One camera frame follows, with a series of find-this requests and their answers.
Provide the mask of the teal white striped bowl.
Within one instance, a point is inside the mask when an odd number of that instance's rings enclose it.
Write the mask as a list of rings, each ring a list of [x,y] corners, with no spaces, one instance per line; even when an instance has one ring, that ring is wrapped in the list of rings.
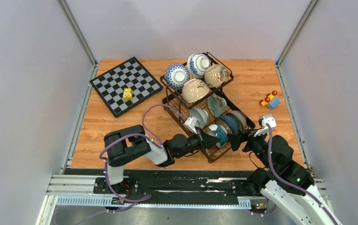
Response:
[[[223,147],[228,142],[227,132],[221,125],[211,124],[206,127],[206,131],[209,135],[214,135],[219,138],[219,142],[216,143],[217,147]]]

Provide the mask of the dark blue glazed bowl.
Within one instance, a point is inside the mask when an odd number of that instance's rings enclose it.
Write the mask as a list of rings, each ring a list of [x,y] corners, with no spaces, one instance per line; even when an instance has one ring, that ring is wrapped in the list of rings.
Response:
[[[236,119],[231,116],[223,115],[216,119],[216,123],[223,125],[225,123],[225,127],[230,128],[231,134],[237,134],[239,131],[239,123]]]

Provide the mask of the black wire dish rack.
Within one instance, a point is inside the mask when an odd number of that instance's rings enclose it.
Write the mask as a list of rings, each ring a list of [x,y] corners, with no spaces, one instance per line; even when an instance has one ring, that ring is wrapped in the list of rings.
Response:
[[[202,110],[206,110],[206,112],[208,113],[208,120],[206,123],[204,123],[204,125],[205,125],[205,127],[207,127],[207,126],[215,123],[218,118],[218,117],[214,116],[212,114],[212,112],[210,111],[211,108],[207,104],[207,102],[208,102],[207,99],[210,96],[213,96],[213,97],[219,96],[219,97],[225,99],[226,103],[228,104],[224,108],[221,115],[226,115],[227,113],[229,113],[231,111],[239,111],[246,119],[244,128],[239,128],[239,129],[240,130],[254,129],[255,128],[254,122],[252,122],[251,119],[249,119],[236,105],[234,105],[234,103],[232,103],[229,100],[229,98],[226,96],[226,94],[223,92],[224,91],[223,87],[227,86],[230,82],[232,82],[234,80],[234,76],[232,75],[232,70],[230,68],[228,68],[224,63],[222,63],[219,59],[217,59],[215,56],[213,56],[211,53],[203,52],[202,54],[204,54],[209,59],[209,61],[211,62],[212,65],[221,65],[221,66],[226,67],[229,71],[228,79],[226,79],[226,81],[223,82],[223,84],[220,85],[219,87],[209,88],[210,90],[209,90],[208,94],[206,94],[206,96],[202,97],[200,100],[197,100],[194,103],[188,103],[184,100],[183,91],[182,91],[183,89],[173,88],[172,86],[170,86],[168,84],[167,79],[164,76],[162,76],[162,77],[160,77],[160,81],[165,86],[165,90],[166,90],[166,97],[164,97],[162,99],[162,103],[171,106],[172,108],[174,108],[175,110],[177,110],[179,113],[181,113],[183,116],[186,116],[186,117],[189,117],[190,110],[192,110],[194,108],[200,108]],[[174,121],[182,128],[182,130],[188,136],[192,135],[191,131],[184,125],[185,120],[183,120],[172,109],[169,109],[166,107],[164,109],[170,114],[170,116],[174,119]],[[207,150],[200,150],[200,151],[207,158],[209,163],[213,163],[213,162],[217,161],[219,158],[221,158],[229,150],[231,150],[231,145],[229,143],[227,143],[223,147],[211,147]]]

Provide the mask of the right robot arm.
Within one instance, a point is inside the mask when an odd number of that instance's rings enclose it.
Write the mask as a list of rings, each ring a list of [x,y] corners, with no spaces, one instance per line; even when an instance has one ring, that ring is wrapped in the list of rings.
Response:
[[[281,136],[254,136],[253,130],[228,134],[232,149],[245,142],[243,152],[253,152],[264,167],[254,170],[246,181],[235,180],[237,195],[263,195],[298,225],[339,225],[340,220],[322,198],[309,171],[292,159],[293,149]]]

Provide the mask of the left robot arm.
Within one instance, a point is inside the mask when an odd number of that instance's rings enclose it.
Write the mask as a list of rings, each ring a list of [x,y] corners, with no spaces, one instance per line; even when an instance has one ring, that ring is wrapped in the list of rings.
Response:
[[[176,134],[163,144],[156,143],[146,135],[142,125],[135,125],[104,136],[105,148],[99,155],[104,160],[106,188],[113,194],[123,189],[124,167],[126,164],[145,157],[158,167],[167,167],[175,163],[176,158],[198,150],[207,150],[215,146],[220,139],[212,133],[196,128],[196,133],[186,137]]]

